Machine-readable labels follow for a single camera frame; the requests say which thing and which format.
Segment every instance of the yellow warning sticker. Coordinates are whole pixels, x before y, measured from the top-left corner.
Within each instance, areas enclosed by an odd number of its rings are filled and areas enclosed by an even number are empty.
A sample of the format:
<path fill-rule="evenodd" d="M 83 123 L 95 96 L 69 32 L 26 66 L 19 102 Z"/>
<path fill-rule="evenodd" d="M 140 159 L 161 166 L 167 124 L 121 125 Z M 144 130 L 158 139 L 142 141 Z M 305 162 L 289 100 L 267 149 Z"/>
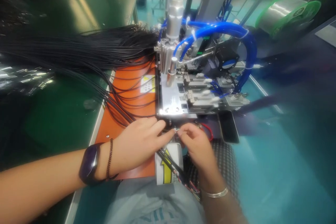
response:
<path fill-rule="evenodd" d="M 155 75 L 143 76 L 140 85 L 140 93 L 155 93 Z"/>
<path fill-rule="evenodd" d="M 168 149 L 165 151 L 168 156 L 170 156 Z M 163 183 L 164 184 L 170 184 L 172 182 L 172 171 L 171 169 L 167 166 L 166 162 L 162 160 L 161 165 L 163 166 Z"/>

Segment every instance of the wire spool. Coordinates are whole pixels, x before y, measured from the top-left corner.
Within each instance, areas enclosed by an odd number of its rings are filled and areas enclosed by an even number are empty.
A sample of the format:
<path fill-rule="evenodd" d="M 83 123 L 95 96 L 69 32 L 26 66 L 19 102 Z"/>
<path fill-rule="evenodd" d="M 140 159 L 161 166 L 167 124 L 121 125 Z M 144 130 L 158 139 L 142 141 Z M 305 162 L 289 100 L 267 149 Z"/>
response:
<path fill-rule="evenodd" d="M 300 30 L 300 26 L 314 18 L 320 7 L 320 1 L 274 0 L 259 15 L 255 26 L 275 39 L 285 28 Z"/>

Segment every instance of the yellow arrow sign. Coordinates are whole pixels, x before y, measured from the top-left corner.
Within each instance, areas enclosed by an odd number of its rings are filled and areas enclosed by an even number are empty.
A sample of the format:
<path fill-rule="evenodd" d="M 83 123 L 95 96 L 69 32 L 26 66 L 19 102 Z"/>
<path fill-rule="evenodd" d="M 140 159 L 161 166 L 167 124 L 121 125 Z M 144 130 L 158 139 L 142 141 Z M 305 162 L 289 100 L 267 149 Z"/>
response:
<path fill-rule="evenodd" d="M 165 152 L 170 156 L 168 149 L 165 150 Z M 164 184 L 170 184 L 172 182 L 172 171 L 167 166 L 167 164 L 162 160 L 161 165 L 163 166 L 163 183 Z"/>

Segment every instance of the wrist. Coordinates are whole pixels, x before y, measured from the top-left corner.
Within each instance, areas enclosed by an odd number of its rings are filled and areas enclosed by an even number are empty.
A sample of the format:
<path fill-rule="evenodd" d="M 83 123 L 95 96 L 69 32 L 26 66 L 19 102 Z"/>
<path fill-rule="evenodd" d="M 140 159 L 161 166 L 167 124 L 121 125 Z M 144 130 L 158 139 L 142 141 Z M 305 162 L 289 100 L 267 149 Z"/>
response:
<path fill-rule="evenodd" d="M 226 188 L 226 182 L 217 165 L 212 169 L 199 171 L 199 183 L 201 189 L 207 193 L 218 193 Z"/>
<path fill-rule="evenodd" d="M 106 142 L 100 146 L 100 155 L 98 158 L 98 166 L 94 177 L 97 180 L 105 180 L 106 179 L 106 170 L 107 164 L 109 162 L 109 155 L 110 155 L 110 142 Z M 118 173 L 115 171 L 115 165 L 113 161 L 111 161 L 110 165 L 110 176 Z"/>

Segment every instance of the black watch strap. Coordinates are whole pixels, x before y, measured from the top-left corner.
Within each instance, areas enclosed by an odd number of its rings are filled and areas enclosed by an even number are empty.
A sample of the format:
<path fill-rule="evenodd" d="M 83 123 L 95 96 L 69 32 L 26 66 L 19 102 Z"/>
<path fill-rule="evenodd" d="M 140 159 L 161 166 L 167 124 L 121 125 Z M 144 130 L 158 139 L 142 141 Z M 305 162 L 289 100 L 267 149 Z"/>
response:
<path fill-rule="evenodd" d="M 102 143 L 96 143 L 90 145 L 85 150 L 82 164 L 80 165 L 79 177 L 85 184 L 89 186 L 93 186 L 101 182 L 100 180 L 95 179 L 101 144 Z"/>

